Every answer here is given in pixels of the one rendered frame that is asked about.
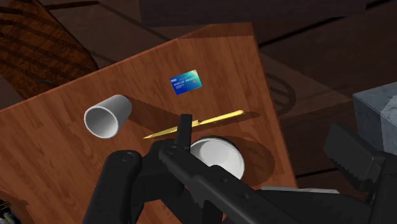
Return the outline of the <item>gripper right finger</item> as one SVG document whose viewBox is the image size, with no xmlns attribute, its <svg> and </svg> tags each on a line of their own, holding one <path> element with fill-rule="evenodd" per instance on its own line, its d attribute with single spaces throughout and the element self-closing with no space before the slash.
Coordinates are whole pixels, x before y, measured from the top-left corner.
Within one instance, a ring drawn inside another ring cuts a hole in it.
<svg viewBox="0 0 397 224">
<path fill-rule="evenodd" d="M 368 224 L 397 224 L 397 155 L 376 150 L 350 127 L 333 123 L 325 155 L 359 192 L 366 192 Z"/>
</svg>

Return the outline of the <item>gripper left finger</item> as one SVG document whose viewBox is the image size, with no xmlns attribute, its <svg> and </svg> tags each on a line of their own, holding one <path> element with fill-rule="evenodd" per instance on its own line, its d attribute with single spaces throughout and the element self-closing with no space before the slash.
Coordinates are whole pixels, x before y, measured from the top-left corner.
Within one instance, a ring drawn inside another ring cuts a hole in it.
<svg viewBox="0 0 397 224">
<path fill-rule="evenodd" d="M 134 150 L 112 152 L 82 224 L 136 224 L 145 202 L 169 199 L 170 211 L 181 217 L 189 192 L 200 211 L 191 216 L 202 224 L 298 224 L 287 212 L 255 192 L 224 168 L 207 166 L 190 153 L 192 116 L 179 117 L 175 139 L 156 141 L 142 157 Z"/>
</svg>

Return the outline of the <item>white bowl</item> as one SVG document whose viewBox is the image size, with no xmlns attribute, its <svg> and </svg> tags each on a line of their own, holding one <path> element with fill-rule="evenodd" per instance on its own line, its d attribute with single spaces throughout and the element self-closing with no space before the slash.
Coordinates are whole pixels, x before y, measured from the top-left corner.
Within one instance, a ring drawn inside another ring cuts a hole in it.
<svg viewBox="0 0 397 224">
<path fill-rule="evenodd" d="M 244 175 L 245 162 L 241 152 L 224 137 L 202 137 L 192 143 L 190 153 L 207 166 L 218 165 L 238 179 Z"/>
</svg>

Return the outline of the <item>yellow knife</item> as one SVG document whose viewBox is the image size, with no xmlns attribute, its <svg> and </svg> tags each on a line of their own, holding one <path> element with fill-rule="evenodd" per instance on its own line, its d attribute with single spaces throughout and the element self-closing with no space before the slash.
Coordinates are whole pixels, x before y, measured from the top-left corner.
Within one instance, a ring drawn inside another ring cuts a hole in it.
<svg viewBox="0 0 397 224">
<path fill-rule="evenodd" d="M 213 117 L 213 118 L 210 118 L 210 119 L 207 119 L 207 120 L 194 120 L 194 121 L 192 121 L 192 127 L 196 127 L 196 126 L 199 126 L 199 125 L 204 125 L 204 124 L 207 124 L 207 123 L 218 122 L 218 121 L 225 120 L 227 118 L 232 118 L 232 117 L 235 117 L 235 116 L 239 116 L 239 115 L 242 115 L 242 114 L 244 114 L 243 110 L 237 110 L 237 111 L 234 111 L 234 112 L 231 112 L 231 113 L 227 113 L 227 114 L 224 114 L 224 115 L 220 115 L 220 116 L 216 116 L 216 117 Z M 152 138 L 152 137 L 158 137 L 158 136 L 170 134 L 170 133 L 176 132 L 177 130 L 178 130 L 177 127 L 172 127 L 172 128 L 165 129 L 165 130 L 162 130 L 160 132 L 148 135 L 148 136 L 144 137 L 144 139 L 149 139 L 149 138 Z"/>
</svg>

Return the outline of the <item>blue card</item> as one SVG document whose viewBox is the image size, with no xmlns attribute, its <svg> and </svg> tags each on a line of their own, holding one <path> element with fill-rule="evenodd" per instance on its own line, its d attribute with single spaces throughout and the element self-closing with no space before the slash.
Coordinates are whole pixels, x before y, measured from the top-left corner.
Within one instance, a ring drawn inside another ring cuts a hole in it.
<svg viewBox="0 0 397 224">
<path fill-rule="evenodd" d="M 188 71 L 170 79 L 176 95 L 202 87 L 196 70 Z"/>
</svg>

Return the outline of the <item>white cup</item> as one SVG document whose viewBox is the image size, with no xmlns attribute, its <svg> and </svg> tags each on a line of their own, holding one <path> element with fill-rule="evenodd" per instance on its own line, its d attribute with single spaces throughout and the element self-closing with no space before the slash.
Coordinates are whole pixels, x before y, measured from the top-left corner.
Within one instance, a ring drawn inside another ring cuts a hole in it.
<svg viewBox="0 0 397 224">
<path fill-rule="evenodd" d="M 124 95 L 114 95 L 85 111 L 84 123 L 96 137 L 114 137 L 132 112 L 132 104 Z"/>
</svg>

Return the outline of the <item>brown wooden table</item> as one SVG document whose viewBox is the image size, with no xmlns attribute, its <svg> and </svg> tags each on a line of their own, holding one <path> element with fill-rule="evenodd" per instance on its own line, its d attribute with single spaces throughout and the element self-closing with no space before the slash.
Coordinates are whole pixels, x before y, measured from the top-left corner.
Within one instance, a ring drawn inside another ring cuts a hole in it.
<svg viewBox="0 0 397 224">
<path fill-rule="evenodd" d="M 170 79 L 196 70 L 202 87 L 176 95 Z M 85 127 L 85 111 L 126 95 L 131 116 L 115 137 Z M 229 138 L 246 162 L 253 188 L 296 186 L 267 78 L 249 23 L 214 24 L 61 85 L 0 111 L 0 198 L 33 224 L 81 224 L 106 157 L 148 152 L 178 116 L 196 120 L 243 110 L 195 127 L 192 139 Z"/>
</svg>

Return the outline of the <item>brown woven basket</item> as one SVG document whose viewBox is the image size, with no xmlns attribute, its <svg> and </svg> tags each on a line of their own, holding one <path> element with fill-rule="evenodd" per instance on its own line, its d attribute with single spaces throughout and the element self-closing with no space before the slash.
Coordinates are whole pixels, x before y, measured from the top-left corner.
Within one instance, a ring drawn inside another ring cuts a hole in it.
<svg viewBox="0 0 397 224">
<path fill-rule="evenodd" d="M 23 99 L 97 69 L 88 50 L 39 0 L 0 0 L 0 74 Z"/>
</svg>

